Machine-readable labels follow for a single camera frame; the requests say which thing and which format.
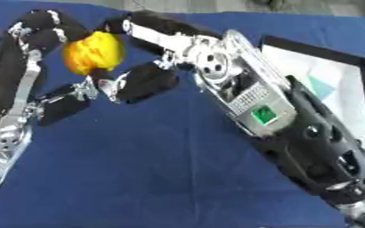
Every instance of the green sensor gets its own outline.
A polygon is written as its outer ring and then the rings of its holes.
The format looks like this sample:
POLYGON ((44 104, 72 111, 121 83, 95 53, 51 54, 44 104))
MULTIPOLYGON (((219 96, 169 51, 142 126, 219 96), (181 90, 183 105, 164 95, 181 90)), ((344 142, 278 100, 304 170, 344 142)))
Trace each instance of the green sensor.
POLYGON ((277 117, 277 115, 267 105, 252 110, 252 116, 254 116, 258 121, 260 121, 264 125, 277 117))

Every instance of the robot finger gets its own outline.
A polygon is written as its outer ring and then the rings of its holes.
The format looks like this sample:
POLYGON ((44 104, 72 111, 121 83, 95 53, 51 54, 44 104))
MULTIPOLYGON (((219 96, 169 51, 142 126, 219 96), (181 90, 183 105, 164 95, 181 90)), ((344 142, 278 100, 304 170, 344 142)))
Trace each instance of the robot finger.
POLYGON ((160 94, 178 84, 178 77, 170 69, 161 69, 153 62, 134 67, 126 76, 125 86, 118 91, 118 99, 135 103, 160 94))
POLYGON ((62 43, 83 39, 88 35, 88 30, 84 28, 81 29, 60 25, 56 28, 41 30, 35 34, 26 36, 23 41, 28 44, 30 50, 37 49, 42 55, 47 55, 62 43))
POLYGON ((38 30, 54 29, 59 26, 66 26, 85 30, 85 27, 67 14, 56 10, 33 10, 19 18, 8 29, 13 38, 23 38, 38 30))

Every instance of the yellow sphere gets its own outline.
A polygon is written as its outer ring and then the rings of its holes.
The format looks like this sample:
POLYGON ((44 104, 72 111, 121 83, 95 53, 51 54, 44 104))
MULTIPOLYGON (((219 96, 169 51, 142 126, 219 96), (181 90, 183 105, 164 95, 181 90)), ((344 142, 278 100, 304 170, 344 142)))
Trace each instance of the yellow sphere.
POLYGON ((73 72, 88 75, 92 69, 113 70, 121 63, 124 48, 120 37, 110 33, 95 31, 91 36, 65 44, 63 60, 73 72))

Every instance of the black glove covering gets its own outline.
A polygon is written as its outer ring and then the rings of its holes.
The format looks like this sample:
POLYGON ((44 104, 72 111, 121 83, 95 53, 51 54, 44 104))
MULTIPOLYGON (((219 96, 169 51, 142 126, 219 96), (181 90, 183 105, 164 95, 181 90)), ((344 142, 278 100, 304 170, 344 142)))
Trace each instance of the black glove covering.
MULTIPOLYGON (((16 20, 10 28, 19 22, 23 29, 31 29, 27 35, 20 35, 21 40, 28 44, 29 50, 39 50, 43 58, 61 43, 59 35, 53 29, 62 30, 69 41, 76 41, 90 35, 89 31, 80 23, 57 11, 34 10, 28 12, 16 20)), ((0 36, 0 118, 13 105, 20 80, 27 68, 27 57, 20 48, 19 40, 12 37, 7 29, 0 36)), ((42 61, 38 65, 41 67, 41 71, 30 91, 31 98, 46 78, 45 65, 42 61)))
POLYGON ((118 98, 127 103, 140 102, 177 84, 178 77, 173 70, 161 69, 155 63, 147 62, 130 69, 126 85, 118 92, 118 98))

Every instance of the blue table surface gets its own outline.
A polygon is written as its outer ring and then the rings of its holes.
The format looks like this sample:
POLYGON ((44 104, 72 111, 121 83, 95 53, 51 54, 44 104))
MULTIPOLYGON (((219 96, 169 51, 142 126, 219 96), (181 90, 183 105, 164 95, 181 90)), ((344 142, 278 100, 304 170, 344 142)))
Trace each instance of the blue table surface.
MULTIPOLYGON (((94 28, 120 11, 89 4, 0 2, 0 32, 34 8, 61 9, 94 28)), ((255 12, 176 14, 215 31, 238 29, 365 57, 365 19, 255 12)), ((127 45, 114 71, 152 60, 127 45)), ((45 90, 83 78, 60 53, 46 60, 45 90)), ((136 105, 104 98, 48 127, 0 191, 0 227, 250 228, 329 225, 343 217, 290 183, 218 111, 188 73, 173 91, 136 105)))

